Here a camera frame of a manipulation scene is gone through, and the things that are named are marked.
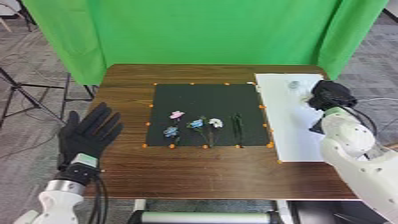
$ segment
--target black cloth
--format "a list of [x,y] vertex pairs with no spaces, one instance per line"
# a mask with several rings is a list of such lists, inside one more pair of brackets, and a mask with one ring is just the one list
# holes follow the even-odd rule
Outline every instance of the black cloth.
[[164,130],[173,126],[169,118],[175,111],[184,111],[180,121],[180,146],[201,146],[207,144],[201,134],[187,128],[187,123],[205,116],[219,118],[224,122],[221,130],[214,131],[215,146],[237,145],[231,116],[240,114],[244,123],[244,146],[269,144],[269,133],[263,127],[265,114],[260,109],[260,94],[249,84],[239,85],[157,85],[152,126],[148,130],[146,144],[168,146],[173,139],[166,138]]

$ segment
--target light stand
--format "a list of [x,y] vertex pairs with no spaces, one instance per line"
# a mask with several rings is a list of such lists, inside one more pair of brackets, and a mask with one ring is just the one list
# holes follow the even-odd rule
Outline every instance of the light stand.
[[[11,116],[15,116],[16,114],[27,112],[32,109],[41,109],[43,112],[54,117],[54,119],[59,120],[63,123],[66,123],[63,121],[61,117],[57,116],[57,114],[52,112],[52,110],[48,109],[48,107],[41,103],[43,98],[45,98],[47,93],[48,93],[48,90],[50,89],[64,89],[64,87],[59,87],[59,86],[45,86],[45,85],[32,85],[32,84],[18,83],[15,81],[15,79],[11,78],[8,72],[4,71],[2,67],[0,67],[0,74],[2,74],[4,80],[11,84],[9,98],[8,98],[6,107],[4,107],[4,113],[2,113],[2,118],[0,118],[0,129],[2,129],[2,126],[4,126],[4,120],[6,120],[6,118],[11,117]],[[43,96],[41,96],[41,99],[40,100],[34,98],[34,96],[31,95],[31,93],[25,91],[24,86],[36,87],[36,88],[47,88],[47,91],[43,93]],[[20,110],[13,114],[8,114],[9,113],[9,105],[11,105],[11,101],[13,101],[15,92],[20,92],[22,93],[22,96],[29,100],[29,102],[32,104],[32,107],[29,107],[27,109]]]

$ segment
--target white object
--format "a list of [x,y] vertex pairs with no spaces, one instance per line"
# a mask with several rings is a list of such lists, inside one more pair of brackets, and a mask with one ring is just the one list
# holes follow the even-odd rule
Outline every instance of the white object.
[[269,224],[271,215],[256,213],[144,212],[143,223]]
[[386,9],[393,13],[393,15],[398,17],[398,0],[390,0]]
[[290,205],[288,205],[288,201],[285,200],[278,200],[278,212],[279,212],[283,223],[295,224],[292,211],[290,211]]
[[320,74],[256,74],[279,160],[320,162],[324,135],[310,131],[324,112],[308,106]]
[[326,112],[322,156],[365,204],[398,223],[398,152],[381,150],[374,159],[361,155],[377,147],[375,137],[352,115],[340,109]]
[[208,123],[214,125],[215,128],[223,128],[224,126],[223,120],[217,118],[212,118]]
[[84,185],[68,180],[52,180],[40,194],[43,212],[29,211],[15,224],[79,224],[73,208],[84,201]]
[[13,16],[20,12],[22,6],[16,0],[0,0],[0,16]]

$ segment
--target green screen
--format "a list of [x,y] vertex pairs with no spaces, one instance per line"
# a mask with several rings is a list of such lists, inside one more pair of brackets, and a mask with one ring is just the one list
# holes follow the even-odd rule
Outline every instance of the green screen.
[[112,64],[315,64],[338,78],[388,0],[25,0],[80,84]]

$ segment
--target white board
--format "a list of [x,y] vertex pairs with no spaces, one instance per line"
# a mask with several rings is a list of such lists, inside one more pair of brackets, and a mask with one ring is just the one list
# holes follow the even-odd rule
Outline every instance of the white board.
[[274,129],[278,156],[283,162],[320,162],[324,135],[311,132],[324,112],[308,106],[320,74],[256,74],[267,117]]

